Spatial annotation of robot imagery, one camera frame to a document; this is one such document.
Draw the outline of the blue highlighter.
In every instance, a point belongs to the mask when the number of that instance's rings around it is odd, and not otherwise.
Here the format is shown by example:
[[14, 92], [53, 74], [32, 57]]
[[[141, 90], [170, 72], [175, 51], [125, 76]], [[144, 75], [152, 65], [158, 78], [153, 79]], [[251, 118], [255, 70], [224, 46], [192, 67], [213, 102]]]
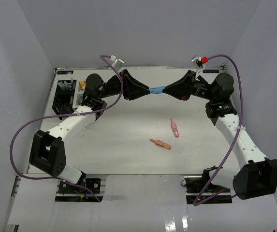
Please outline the blue highlighter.
[[149, 89], [150, 94], [162, 94], [165, 86], [153, 87]]

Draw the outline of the yellow highlighter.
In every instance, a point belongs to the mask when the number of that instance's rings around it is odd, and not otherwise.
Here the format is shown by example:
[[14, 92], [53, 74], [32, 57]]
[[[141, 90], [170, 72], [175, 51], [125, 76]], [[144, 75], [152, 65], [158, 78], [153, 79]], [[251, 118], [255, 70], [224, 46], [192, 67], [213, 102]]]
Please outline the yellow highlighter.
[[80, 81], [79, 82], [79, 85], [81, 87], [82, 90], [85, 90], [85, 87], [86, 87], [86, 83], [84, 81]]

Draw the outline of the black gel pen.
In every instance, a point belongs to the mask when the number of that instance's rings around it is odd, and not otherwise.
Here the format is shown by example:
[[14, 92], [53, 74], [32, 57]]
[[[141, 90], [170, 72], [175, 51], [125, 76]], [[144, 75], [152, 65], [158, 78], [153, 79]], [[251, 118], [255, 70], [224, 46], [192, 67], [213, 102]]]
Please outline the black gel pen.
[[60, 89], [61, 89], [62, 91], [65, 91], [65, 90], [66, 90], [66, 88], [65, 88], [65, 86], [63, 85], [62, 82], [58, 82], [58, 86], [60, 87]]

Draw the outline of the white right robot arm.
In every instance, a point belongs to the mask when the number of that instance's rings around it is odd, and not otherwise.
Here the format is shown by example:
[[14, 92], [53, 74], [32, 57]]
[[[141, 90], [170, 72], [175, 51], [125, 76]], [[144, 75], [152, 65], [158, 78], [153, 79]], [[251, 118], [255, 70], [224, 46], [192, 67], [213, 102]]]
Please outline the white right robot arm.
[[207, 99], [205, 111], [213, 125], [232, 145], [240, 167], [233, 189], [241, 200], [274, 194], [277, 189], [277, 159], [269, 159], [258, 149], [242, 126], [241, 115], [230, 100], [233, 77], [220, 73], [210, 84], [188, 71], [180, 80], [166, 86], [163, 93], [186, 101], [190, 96]]

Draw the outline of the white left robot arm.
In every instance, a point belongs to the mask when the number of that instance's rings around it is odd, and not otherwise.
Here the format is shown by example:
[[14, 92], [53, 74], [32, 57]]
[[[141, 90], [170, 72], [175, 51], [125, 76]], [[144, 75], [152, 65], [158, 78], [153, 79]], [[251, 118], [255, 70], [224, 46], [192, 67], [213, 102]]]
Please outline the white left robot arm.
[[85, 174], [66, 161], [66, 144], [88, 124], [95, 122], [107, 106], [103, 98], [122, 93], [127, 100], [150, 94], [149, 87], [134, 79], [124, 69], [107, 82], [96, 73], [86, 78], [81, 105], [73, 116], [62, 120], [48, 131], [39, 130], [33, 137], [29, 163], [54, 178], [69, 182], [76, 193], [86, 187]]

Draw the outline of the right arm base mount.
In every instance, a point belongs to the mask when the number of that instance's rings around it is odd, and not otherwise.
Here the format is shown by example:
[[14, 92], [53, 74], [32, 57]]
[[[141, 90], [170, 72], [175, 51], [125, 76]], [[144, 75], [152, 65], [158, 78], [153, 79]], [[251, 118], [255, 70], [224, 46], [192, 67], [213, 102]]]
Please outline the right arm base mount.
[[[216, 166], [206, 168], [203, 170], [202, 174], [194, 174], [189, 176], [184, 176], [184, 179], [181, 181], [181, 186], [186, 188], [186, 201], [187, 204], [193, 204], [197, 196], [199, 195], [201, 189], [210, 179], [210, 172], [216, 170]], [[209, 184], [207, 189], [204, 191], [202, 196], [198, 198], [198, 202], [210, 197], [214, 196], [219, 191], [225, 190], [221, 192], [219, 195], [215, 196], [211, 200], [204, 202], [204, 204], [220, 204], [220, 203], [232, 203], [232, 195], [231, 190], [229, 188], [225, 188], [220, 185], [214, 185], [212, 183]]]

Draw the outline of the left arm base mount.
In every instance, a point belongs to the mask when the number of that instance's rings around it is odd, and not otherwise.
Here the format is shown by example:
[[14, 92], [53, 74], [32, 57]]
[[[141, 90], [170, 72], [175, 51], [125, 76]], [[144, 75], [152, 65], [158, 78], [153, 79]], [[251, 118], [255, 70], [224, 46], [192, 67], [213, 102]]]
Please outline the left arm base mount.
[[56, 202], [70, 202], [70, 203], [98, 203], [101, 202], [104, 196], [105, 185], [102, 184], [100, 178], [85, 178], [83, 186], [92, 191], [92, 193], [85, 188], [78, 188], [66, 183], [59, 183], [55, 201]]

